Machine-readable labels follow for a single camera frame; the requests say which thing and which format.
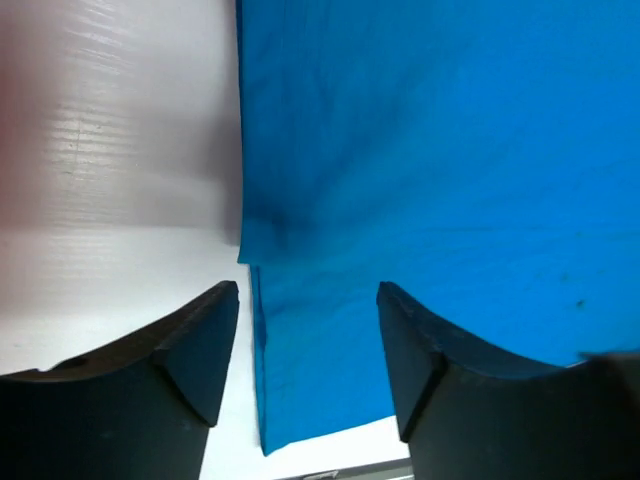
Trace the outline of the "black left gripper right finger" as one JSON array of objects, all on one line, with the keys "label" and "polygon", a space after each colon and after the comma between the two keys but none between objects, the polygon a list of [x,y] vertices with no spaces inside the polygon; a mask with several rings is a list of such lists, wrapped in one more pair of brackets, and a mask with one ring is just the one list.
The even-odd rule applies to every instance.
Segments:
[{"label": "black left gripper right finger", "polygon": [[635,479],[639,356],[557,367],[486,342],[399,286],[377,293],[401,440],[418,479]]}]

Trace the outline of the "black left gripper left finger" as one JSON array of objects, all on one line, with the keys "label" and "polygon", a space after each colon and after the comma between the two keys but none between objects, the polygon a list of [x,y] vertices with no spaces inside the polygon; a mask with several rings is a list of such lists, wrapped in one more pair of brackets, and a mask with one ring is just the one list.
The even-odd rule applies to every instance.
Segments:
[{"label": "black left gripper left finger", "polygon": [[238,287],[50,370],[1,379],[5,479],[196,479],[217,424]]}]

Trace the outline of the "blue t shirt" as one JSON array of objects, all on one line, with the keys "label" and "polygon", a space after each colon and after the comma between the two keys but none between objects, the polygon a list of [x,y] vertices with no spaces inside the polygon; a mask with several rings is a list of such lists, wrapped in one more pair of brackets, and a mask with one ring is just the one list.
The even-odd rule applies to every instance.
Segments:
[{"label": "blue t shirt", "polygon": [[265,454],[389,417],[376,292],[553,365],[639,346],[635,1],[240,1]]}]

